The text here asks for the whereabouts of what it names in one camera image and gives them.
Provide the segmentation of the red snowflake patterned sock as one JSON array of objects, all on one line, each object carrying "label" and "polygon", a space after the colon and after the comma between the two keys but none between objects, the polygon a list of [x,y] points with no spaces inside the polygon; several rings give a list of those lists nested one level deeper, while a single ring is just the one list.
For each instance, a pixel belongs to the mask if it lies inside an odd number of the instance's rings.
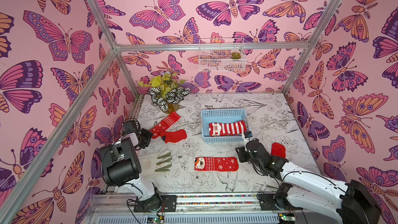
[{"label": "red snowflake patterned sock", "polygon": [[187,138],[185,130],[168,131],[181,117],[176,113],[172,112],[166,118],[161,120],[156,126],[154,126],[150,132],[152,133],[152,139],[161,138],[166,144],[178,143]]},{"label": "red snowflake patterned sock", "polygon": [[285,146],[280,144],[280,143],[274,142],[272,144],[271,155],[278,156],[278,157],[286,159],[286,148],[285,148]]}]

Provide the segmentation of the red santa snowflake sock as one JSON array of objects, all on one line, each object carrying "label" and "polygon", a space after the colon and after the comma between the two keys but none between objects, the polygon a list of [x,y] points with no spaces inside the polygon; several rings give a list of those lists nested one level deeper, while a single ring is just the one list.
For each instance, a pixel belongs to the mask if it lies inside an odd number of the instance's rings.
[{"label": "red santa snowflake sock", "polygon": [[235,172],[239,169],[239,165],[235,157],[197,157],[194,169],[207,172]]}]

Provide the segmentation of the red white striped santa sock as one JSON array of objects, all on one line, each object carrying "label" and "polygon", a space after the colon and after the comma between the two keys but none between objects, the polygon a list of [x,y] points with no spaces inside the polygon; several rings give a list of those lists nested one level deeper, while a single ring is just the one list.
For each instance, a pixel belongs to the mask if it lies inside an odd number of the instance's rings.
[{"label": "red white striped santa sock", "polygon": [[236,136],[241,135],[247,131],[246,124],[243,120],[233,123],[219,123],[213,122],[208,127],[209,135],[216,136]]}]

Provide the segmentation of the light blue plastic basket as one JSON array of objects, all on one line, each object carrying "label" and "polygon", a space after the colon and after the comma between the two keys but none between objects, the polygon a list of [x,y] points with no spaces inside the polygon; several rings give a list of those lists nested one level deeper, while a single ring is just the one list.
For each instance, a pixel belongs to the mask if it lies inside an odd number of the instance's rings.
[{"label": "light blue plastic basket", "polygon": [[243,142],[249,131],[247,113],[243,108],[202,110],[202,138],[205,143]]}]

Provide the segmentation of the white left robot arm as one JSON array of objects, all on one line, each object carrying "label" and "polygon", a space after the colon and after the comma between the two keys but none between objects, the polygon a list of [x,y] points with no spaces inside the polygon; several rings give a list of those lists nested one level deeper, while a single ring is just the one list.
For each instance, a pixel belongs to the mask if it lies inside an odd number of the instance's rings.
[{"label": "white left robot arm", "polygon": [[135,203],[143,210],[156,212],[163,207],[157,187],[144,179],[144,172],[137,152],[146,148],[152,133],[141,128],[136,119],[125,121],[124,132],[112,144],[99,150],[104,182],[109,186],[131,186],[137,195]]}]

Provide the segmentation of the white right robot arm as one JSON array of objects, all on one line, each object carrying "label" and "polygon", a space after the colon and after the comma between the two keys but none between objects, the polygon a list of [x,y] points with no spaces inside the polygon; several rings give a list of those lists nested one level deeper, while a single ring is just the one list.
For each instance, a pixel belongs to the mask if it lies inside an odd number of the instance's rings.
[{"label": "white right robot arm", "polygon": [[307,209],[340,224],[379,222],[381,207],[361,182],[352,180],[347,183],[308,171],[270,154],[258,139],[235,150],[239,161],[251,164],[258,174],[280,183],[270,197],[260,197],[265,205],[281,211]]}]

